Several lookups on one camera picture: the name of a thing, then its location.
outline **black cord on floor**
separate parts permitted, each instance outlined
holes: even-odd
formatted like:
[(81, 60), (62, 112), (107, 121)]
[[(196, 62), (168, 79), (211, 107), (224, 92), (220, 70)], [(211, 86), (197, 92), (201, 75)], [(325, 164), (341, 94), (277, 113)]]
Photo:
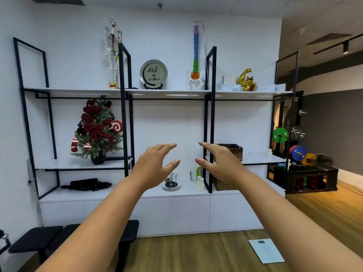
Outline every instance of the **black cord on floor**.
[(355, 192), (355, 191), (353, 191), (352, 189), (349, 189), (348, 187), (345, 187), (345, 186), (343, 186), (343, 185), (340, 185), (339, 183), (337, 183), (339, 186), (342, 186), (343, 188), (346, 188), (346, 189), (348, 189), (348, 190), (350, 190), (350, 191), (352, 191), (353, 193), (355, 193), (355, 194), (357, 194), (357, 195), (359, 195), (359, 196), (363, 196), (363, 194), (359, 194), (359, 193), (357, 193), (357, 192)]

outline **christmas tree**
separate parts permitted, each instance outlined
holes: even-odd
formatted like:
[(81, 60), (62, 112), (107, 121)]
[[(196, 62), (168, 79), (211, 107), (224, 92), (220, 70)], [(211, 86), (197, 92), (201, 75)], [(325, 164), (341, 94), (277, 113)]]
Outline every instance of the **christmas tree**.
[(115, 120), (111, 112), (112, 103), (101, 96), (100, 100), (88, 100), (81, 116), (75, 138), (72, 140), (72, 155), (82, 158), (106, 154), (108, 151), (122, 149), (122, 123)]

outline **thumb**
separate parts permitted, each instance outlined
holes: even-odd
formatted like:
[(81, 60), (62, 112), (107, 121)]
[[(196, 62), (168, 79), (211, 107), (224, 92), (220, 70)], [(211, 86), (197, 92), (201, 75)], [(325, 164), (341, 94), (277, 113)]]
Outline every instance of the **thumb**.
[(210, 163), (209, 161), (202, 159), (202, 158), (196, 158), (195, 162), (197, 164), (199, 164), (200, 166), (202, 166), (207, 171), (209, 171), (209, 172), (213, 171), (213, 167), (214, 167), (213, 163)]
[(170, 162), (168, 165), (166, 165), (163, 170), (167, 173), (170, 174), (176, 167), (178, 167), (178, 165), (180, 164), (180, 160), (174, 160), (172, 162)]

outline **air vent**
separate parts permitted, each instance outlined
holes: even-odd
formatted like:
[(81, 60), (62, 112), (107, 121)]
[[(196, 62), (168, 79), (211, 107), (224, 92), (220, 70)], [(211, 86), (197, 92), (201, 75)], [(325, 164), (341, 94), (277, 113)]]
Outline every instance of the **air vent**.
[(334, 40), (334, 39), (339, 39), (339, 38), (343, 38), (343, 37), (348, 37), (348, 36), (352, 36), (351, 34), (344, 34), (344, 33), (329, 33), (315, 41), (310, 42), (308, 45), (314, 45), (314, 44), (318, 44), (318, 43), (322, 43), (322, 42), (326, 42), (326, 41), (330, 41), (330, 40)]
[(56, 4), (56, 5), (75, 5), (84, 6), (82, 0), (33, 0), (39, 4)]

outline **spotlight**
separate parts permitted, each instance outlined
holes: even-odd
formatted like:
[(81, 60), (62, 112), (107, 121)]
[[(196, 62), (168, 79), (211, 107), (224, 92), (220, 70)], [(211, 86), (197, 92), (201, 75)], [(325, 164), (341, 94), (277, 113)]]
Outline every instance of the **spotlight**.
[(343, 43), (343, 54), (347, 54), (349, 52), (349, 42)]

